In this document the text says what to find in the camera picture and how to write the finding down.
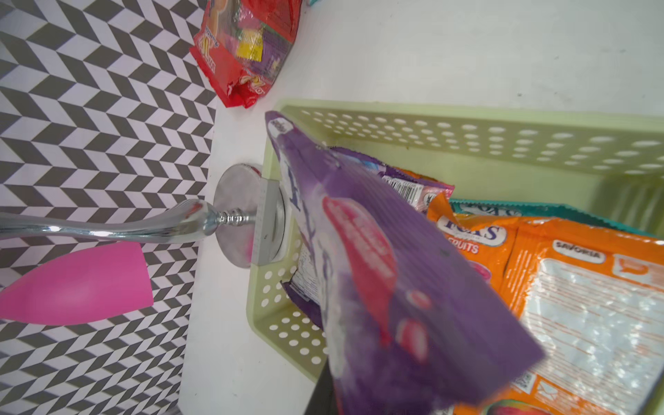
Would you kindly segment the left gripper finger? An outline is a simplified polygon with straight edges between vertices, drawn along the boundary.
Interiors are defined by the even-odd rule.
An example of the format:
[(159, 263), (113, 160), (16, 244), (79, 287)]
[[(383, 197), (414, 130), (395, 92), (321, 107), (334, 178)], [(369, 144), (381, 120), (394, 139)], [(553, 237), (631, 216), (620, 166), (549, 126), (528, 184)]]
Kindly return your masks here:
[(330, 365), (325, 363), (304, 415), (337, 415), (337, 399)]

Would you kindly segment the purple candy bag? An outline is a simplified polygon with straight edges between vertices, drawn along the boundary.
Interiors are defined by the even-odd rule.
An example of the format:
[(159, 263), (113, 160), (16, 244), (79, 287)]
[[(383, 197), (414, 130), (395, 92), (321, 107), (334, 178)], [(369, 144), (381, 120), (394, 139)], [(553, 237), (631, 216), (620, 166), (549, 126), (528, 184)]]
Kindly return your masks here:
[[(332, 147), (331, 150), (340, 158), (361, 164), (364, 169), (383, 179), (421, 214), (427, 212), (430, 203), (438, 195), (444, 195), (449, 200), (455, 189), (453, 185), (406, 169), (390, 166), (360, 152), (342, 147)], [(301, 309), (314, 325), (321, 329), (323, 328), (323, 320), (319, 304), (318, 278), (308, 248), (308, 242), (303, 239), (297, 269), (292, 279), (285, 283), (285, 291), (290, 300)]]
[(280, 112), (265, 120), (316, 268), (340, 413), (476, 406), (543, 360), (496, 292), (386, 181)]

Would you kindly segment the teal candy bag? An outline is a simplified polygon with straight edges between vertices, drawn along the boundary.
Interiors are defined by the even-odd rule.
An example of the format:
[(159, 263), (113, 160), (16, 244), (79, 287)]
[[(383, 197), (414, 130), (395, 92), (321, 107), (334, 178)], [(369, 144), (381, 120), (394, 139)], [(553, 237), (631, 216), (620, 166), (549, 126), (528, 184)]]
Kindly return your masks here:
[(605, 219), (596, 214), (586, 213), (566, 204), (475, 201), (468, 199), (451, 199), (450, 204), (455, 214), (475, 214), (500, 217), (557, 217), (589, 226), (610, 228), (625, 233), (654, 237), (651, 233), (646, 233), (622, 223)]

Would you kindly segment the red candy bag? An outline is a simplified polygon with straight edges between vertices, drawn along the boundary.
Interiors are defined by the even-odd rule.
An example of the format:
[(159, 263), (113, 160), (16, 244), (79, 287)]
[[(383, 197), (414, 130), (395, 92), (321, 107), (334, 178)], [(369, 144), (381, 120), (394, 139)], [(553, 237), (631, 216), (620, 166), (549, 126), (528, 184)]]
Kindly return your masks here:
[(252, 107), (273, 87), (296, 41), (302, 3), (211, 0), (190, 49), (225, 107)]

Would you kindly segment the light green plastic basket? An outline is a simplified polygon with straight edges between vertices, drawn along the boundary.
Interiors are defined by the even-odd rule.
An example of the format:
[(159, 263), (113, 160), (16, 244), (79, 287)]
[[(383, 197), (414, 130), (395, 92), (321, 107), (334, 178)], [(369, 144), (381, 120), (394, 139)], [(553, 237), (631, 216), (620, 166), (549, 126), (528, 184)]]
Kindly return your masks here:
[[(661, 119), (330, 102), (289, 104), (273, 111), (320, 145), (360, 152), (453, 185), (449, 202), (566, 204), (651, 233), (654, 237), (648, 238), (663, 244)], [(292, 211), (293, 236), (285, 259), (274, 266), (255, 267), (252, 278), (275, 280), (293, 276), (305, 238), (286, 196), (265, 116), (261, 118), (267, 137), (264, 174), (282, 186)], [(323, 328), (293, 302), (280, 308), (273, 320), (261, 321), (258, 332), (275, 335), (277, 344), (292, 353), (292, 361), (305, 373), (319, 375), (328, 362)], [(429, 414), (479, 414), (477, 408), (486, 401)], [(654, 414), (662, 408), (663, 370), (636, 414)]]

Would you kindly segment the orange yellow Fox's candy bag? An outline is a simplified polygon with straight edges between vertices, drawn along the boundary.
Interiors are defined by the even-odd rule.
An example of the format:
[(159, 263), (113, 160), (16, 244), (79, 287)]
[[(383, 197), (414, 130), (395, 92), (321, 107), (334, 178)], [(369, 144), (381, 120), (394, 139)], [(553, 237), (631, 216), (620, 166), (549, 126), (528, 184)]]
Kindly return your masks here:
[(443, 195), (432, 200), (426, 217), (461, 252), (482, 279), (499, 292), (516, 240), (520, 218), (456, 214)]

